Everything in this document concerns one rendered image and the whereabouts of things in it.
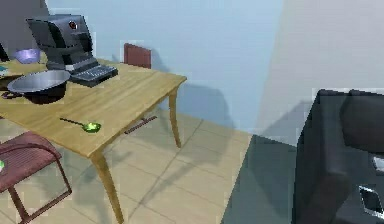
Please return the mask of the light wooden dining table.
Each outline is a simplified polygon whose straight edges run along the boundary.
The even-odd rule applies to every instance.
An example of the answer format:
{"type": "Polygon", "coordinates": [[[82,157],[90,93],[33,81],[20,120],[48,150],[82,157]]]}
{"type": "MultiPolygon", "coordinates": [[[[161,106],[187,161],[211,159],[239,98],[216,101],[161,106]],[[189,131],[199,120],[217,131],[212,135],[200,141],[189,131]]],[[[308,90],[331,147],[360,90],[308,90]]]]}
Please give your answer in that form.
{"type": "Polygon", "coordinates": [[[180,141],[176,119],[176,97],[186,81],[181,75],[164,73],[128,64],[116,65],[118,74],[89,88],[69,83],[65,96],[52,104],[37,105],[26,99],[0,99],[0,116],[25,129],[91,160],[104,185],[118,223],[123,213],[103,149],[164,99],[169,100],[174,139],[180,141]],[[81,123],[101,125],[87,133],[81,123]]]}

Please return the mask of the black coffee machine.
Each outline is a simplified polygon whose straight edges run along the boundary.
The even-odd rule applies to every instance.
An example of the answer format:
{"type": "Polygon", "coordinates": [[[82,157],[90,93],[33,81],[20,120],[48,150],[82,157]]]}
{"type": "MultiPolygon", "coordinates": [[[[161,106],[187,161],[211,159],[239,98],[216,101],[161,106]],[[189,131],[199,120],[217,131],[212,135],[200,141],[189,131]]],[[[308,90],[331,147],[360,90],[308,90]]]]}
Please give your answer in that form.
{"type": "Polygon", "coordinates": [[[49,70],[66,70],[70,81],[93,87],[118,74],[93,56],[92,38],[82,15],[54,14],[28,18],[37,46],[47,57],[49,70]]]}

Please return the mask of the dark red chair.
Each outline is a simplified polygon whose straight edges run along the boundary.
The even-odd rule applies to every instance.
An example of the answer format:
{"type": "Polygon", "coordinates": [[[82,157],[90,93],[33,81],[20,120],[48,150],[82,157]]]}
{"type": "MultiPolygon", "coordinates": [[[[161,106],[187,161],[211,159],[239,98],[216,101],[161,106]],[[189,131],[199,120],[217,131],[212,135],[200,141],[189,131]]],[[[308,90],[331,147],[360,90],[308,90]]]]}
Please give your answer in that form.
{"type": "MultiPolygon", "coordinates": [[[[151,51],[134,44],[124,44],[124,63],[132,66],[150,69],[152,67],[151,51]]],[[[140,127],[156,119],[156,116],[142,117],[141,120],[126,131],[130,134],[140,127]]]]}
{"type": "Polygon", "coordinates": [[[61,154],[47,139],[30,131],[0,143],[0,160],[5,163],[5,167],[0,172],[0,193],[7,191],[10,194],[21,218],[19,224],[28,224],[72,193],[60,162],[61,158],[61,154]],[[66,191],[34,213],[29,214],[15,189],[15,185],[53,163],[60,170],[66,191]]]}

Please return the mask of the black pan with grey inside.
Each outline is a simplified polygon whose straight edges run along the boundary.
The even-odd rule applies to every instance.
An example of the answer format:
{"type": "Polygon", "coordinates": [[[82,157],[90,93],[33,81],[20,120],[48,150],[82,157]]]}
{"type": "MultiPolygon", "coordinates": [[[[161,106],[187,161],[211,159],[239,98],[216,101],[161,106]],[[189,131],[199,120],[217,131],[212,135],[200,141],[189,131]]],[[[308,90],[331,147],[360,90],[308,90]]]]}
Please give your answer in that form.
{"type": "Polygon", "coordinates": [[[69,79],[70,73],[65,70],[47,70],[22,75],[7,85],[7,90],[1,97],[24,97],[35,104],[50,104],[65,96],[69,79]]]}

